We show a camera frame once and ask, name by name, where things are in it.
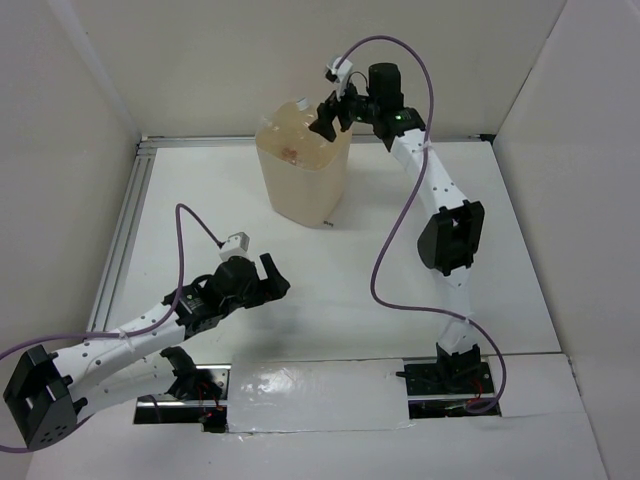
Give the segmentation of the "clear bottle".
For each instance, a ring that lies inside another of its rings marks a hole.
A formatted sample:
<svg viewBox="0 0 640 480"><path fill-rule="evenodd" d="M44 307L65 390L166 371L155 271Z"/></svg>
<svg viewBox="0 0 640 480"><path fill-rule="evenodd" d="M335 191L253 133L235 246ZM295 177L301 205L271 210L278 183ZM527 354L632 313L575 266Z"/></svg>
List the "clear bottle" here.
<svg viewBox="0 0 640 480"><path fill-rule="evenodd" d="M317 119L315 106L307 97L279 106L265 121L268 135L287 146L324 146L326 141L310 130Z"/></svg>

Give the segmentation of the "red-capped labelled small bottle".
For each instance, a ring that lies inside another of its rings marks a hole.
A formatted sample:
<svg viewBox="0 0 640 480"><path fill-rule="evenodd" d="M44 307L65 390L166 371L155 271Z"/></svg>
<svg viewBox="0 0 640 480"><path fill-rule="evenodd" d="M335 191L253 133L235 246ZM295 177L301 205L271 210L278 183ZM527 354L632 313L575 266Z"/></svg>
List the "red-capped labelled small bottle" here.
<svg viewBox="0 0 640 480"><path fill-rule="evenodd" d="M284 147L281 150L281 158L291 164L298 162L298 151L289 147Z"/></svg>

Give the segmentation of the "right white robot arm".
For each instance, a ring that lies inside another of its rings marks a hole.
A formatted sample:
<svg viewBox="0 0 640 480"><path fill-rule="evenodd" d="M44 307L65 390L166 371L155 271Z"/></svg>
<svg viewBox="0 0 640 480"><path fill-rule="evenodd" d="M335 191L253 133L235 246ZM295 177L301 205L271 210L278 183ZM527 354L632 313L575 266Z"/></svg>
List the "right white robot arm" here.
<svg viewBox="0 0 640 480"><path fill-rule="evenodd" d="M480 349L472 337L467 282L478 251L485 209L470 201L445 170L418 111L404 103L401 74L394 63L368 70L368 87L359 94L351 81L352 64L336 57L325 76L334 91L317 108L310 131L333 142L353 123L368 124L416 185L416 198L429 218L417 240L421 262L433 274L453 316L436 344L436 379L448 392L460 391L479 369Z"/></svg>

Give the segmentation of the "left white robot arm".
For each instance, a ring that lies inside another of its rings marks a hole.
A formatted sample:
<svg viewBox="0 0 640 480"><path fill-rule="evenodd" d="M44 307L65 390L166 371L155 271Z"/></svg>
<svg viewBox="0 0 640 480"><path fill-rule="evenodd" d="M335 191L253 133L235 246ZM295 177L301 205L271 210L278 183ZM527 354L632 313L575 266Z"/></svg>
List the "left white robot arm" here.
<svg viewBox="0 0 640 480"><path fill-rule="evenodd" d="M151 310L104 338L47 351L24 351L3 393L20 431L23 452L58 443L97 412L138 397L212 399L223 391L182 343L215 328L238 309L282 299L290 283L268 254L233 256L212 274L174 290Z"/></svg>

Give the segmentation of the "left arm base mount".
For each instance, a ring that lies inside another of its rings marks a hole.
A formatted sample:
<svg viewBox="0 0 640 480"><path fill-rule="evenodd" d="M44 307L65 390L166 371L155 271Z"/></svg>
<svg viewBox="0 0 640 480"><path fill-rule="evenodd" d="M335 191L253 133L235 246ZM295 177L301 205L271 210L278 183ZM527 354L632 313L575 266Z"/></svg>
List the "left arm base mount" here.
<svg viewBox="0 0 640 480"><path fill-rule="evenodd" d="M134 409L133 424L191 425L206 433L226 433L231 365L200 364L197 369L205 382L198 383L183 397L169 394L139 397Z"/></svg>

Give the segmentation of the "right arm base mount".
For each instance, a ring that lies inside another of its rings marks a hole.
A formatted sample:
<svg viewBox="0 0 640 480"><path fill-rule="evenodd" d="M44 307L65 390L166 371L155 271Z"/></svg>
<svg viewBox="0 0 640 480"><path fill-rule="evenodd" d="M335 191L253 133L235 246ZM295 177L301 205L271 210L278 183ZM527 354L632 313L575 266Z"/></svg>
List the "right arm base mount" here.
<svg viewBox="0 0 640 480"><path fill-rule="evenodd" d="M473 372L455 379L445 379L435 358L405 360L395 376L405 384L410 419L501 415L494 402L497 386L484 358Z"/></svg>

